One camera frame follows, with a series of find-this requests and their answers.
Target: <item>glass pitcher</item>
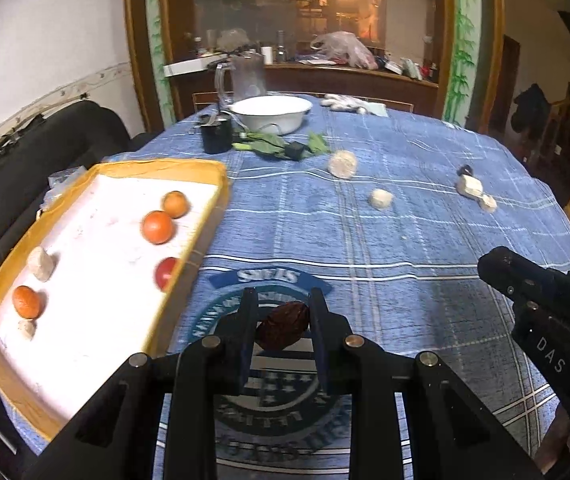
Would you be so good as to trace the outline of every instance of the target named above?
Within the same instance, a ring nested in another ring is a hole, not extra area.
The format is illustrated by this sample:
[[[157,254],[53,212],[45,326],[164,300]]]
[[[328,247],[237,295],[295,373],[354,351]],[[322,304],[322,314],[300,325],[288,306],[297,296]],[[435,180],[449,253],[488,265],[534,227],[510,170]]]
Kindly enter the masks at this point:
[[[225,94],[226,70],[232,72],[233,97]],[[219,63],[216,66],[214,85],[222,107],[250,97],[267,95],[263,55],[255,52],[244,52],[237,56],[231,56],[227,62]]]

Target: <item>electrical wire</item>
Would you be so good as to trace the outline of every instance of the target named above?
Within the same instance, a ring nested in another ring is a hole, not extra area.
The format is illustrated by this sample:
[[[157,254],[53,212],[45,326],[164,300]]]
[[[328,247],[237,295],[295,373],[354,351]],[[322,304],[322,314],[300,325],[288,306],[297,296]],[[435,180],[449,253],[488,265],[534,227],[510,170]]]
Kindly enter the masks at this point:
[[[79,96],[72,97],[72,98],[66,99],[64,101],[55,103],[55,104],[47,105],[46,107],[41,108],[39,111],[34,112],[33,114],[23,118],[18,124],[16,124],[15,126],[12,126],[12,129],[9,130],[8,133],[2,134],[2,136],[0,136],[0,147],[5,146],[7,139],[9,139],[13,134],[15,134],[18,130],[20,130],[25,124],[27,124],[28,122],[33,120],[34,117],[37,117],[38,115],[42,115],[46,112],[49,112],[49,111],[53,110],[54,108],[60,108],[66,104],[70,104],[70,103],[73,103],[76,101],[85,100],[88,97],[89,97],[89,95],[87,94],[87,92],[84,92],[84,93],[80,94]]]

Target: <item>orange fruit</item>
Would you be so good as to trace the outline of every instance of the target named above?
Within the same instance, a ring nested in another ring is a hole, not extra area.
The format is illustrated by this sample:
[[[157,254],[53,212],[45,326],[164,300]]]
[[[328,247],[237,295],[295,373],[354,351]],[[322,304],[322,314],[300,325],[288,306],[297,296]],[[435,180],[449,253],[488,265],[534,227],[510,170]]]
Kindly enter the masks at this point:
[[[152,244],[164,244],[169,241],[176,231],[174,222],[165,211],[147,213],[140,224],[143,238]]]
[[[190,203],[184,193],[170,191],[163,197],[161,207],[172,218],[180,218],[189,212]]]
[[[42,305],[40,298],[32,288],[17,286],[12,292],[12,303],[18,315],[24,319],[36,319],[40,316]]]

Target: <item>table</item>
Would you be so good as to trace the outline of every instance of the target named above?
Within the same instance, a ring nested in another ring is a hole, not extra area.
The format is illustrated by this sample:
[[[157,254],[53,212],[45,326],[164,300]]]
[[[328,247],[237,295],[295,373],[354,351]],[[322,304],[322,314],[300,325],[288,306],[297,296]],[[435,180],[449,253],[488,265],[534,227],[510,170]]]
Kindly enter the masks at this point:
[[[233,183],[171,351],[212,331],[238,307],[244,286],[257,286],[263,305],[305,298],[321,286],[330,310],[347,316],[355,333],[403,355],[437,352],[534,453],[556,397],[511,341],[510,303],[478,279],[476,262],[504,245],[542,266],[570,270],[570,224],[550,188],[490,137],[394,110],[388,118],[331,112],[309,99],[312,110],[287,139],[323,133],[333,150],[355,153],[353,179],[329,174],[327,155],[302,162],[250,152],[204,155],[194,117],[139,152],[111,158],[213,158],[226,163]],[[495,197],[494,214],[457,194],[463,164]],[[395,196],[387,210],[367,203],[377,187]],[[243,395],[216,403],[219,477],[347,478],[349,409],[348,399],[318,389],[308,338],[283,352],[259,352]],[[16,423],[30,446],[42,449]],[[158,458],[166,423],[167,407]]]

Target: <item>dried date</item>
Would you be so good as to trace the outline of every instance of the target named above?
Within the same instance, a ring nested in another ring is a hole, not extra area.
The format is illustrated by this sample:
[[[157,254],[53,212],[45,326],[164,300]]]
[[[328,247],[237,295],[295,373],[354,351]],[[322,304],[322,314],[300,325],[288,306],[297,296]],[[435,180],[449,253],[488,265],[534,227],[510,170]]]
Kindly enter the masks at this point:
[[[255,341],[263,350],[283,350],[298,341],[309,325],[309,308],[302,301],[275,307],[256,329]]]

